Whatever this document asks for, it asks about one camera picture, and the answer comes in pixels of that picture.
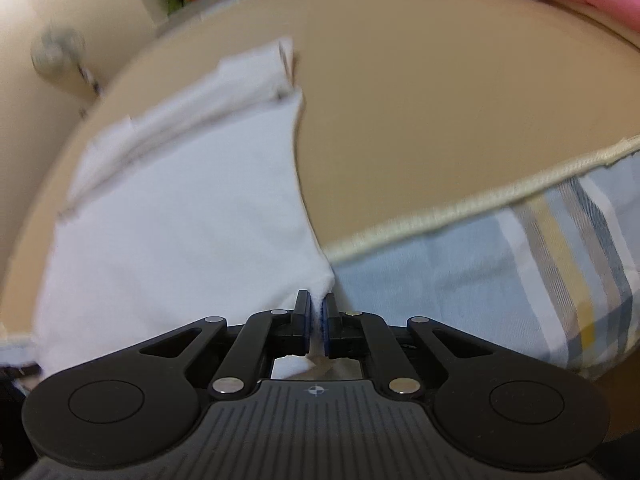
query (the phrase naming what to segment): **circular pad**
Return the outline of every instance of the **circular pad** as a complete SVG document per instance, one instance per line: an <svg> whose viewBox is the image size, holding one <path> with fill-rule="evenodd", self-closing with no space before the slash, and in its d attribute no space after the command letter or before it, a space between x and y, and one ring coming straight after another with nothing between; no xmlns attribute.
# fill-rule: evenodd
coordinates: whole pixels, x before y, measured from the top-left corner
<svg viewBox="0 0 640 480"><path fill-rule="evenodd" d="M551 386L534 381L501 384L489 398L496 413L521 424L544 424L564 409L562 395Z"/></svg>
<svg viewBox="0 0 640 480"><path fill-rule="evenodd" d="M143 402L145 394L131 383L96 381L78 388L71 395L69 409L86 422L108 424L135 415Z"/></svg>

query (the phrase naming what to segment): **ridged plastic surface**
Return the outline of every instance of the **ridged plastic surface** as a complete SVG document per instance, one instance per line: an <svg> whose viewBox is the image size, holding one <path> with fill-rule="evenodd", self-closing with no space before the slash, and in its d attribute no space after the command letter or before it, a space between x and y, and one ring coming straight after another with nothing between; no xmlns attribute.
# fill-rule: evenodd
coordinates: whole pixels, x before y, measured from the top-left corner
<svg viewBox="0 0 640 480"><path fill-rule="evenodd" d="M449 445L412 402L370 381L265 381L218 402L179 446L149 462L78 470L44 458L24 480L602 480L587 464L553 472L500 470Z"/></svg>

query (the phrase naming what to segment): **plaid fabric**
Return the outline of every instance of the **plaid fabric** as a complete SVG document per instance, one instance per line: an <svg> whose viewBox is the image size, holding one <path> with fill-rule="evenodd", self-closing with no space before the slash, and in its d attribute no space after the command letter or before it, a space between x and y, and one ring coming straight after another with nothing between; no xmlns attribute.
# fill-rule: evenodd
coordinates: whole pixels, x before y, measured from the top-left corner
<svg viewBox="0 0 640 480"><path fill-rule="evenodd" d="M430 316L596 378L640 337L640 153L334 268L341 306Z"/></svg>

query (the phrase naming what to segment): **beige fabric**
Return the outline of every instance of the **beige fabric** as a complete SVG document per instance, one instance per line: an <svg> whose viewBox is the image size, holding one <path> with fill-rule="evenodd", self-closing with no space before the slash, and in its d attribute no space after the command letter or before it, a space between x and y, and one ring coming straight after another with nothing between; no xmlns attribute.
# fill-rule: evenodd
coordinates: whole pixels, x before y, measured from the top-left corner
<svg viewBox="0 0 640 480"><path fill-rule="evenodd" d="M596 7L590 6L589 4L585 4L580 1L577 2L575 0L550 1L560 6L571 9L578 14L586 16L587 18L591 18L594 22L599 23L606 29L615 32L616 34L620 35L621 38L624 38L629 43L640 49L640 32L636 32L635 30L628 28L626 25L617 22L608 14L605 14Z"/></svg>
<svg viewBox="0 0 640 480"><path fill-rule="evenodd" d="M541 171L638 133L638 50L574 12L536 0L242 0L139 57L72 137L15 251L0 310L9 332L30 327L56 212L87 140L222 56L282 35L298 51L298 171L324 248L353 248L407 218L494 206L478 197L508 200L518 193L504 190L522 192L523 179L543 186Z"/></svg>

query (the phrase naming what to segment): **white towel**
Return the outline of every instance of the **white towel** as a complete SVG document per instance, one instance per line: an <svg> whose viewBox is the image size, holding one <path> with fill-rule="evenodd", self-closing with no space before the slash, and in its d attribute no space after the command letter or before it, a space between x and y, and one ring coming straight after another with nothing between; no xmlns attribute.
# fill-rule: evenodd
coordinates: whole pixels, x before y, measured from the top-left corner
<svg viewBox="0 0 640 480"><path fill-rule="evenodd" d="M46 375L206 316L293 308L300 288L319 307L334 277L300 197L287 44L223 60L88 148L34 320ZM309 367L290 363L279 376Z"/></svg>

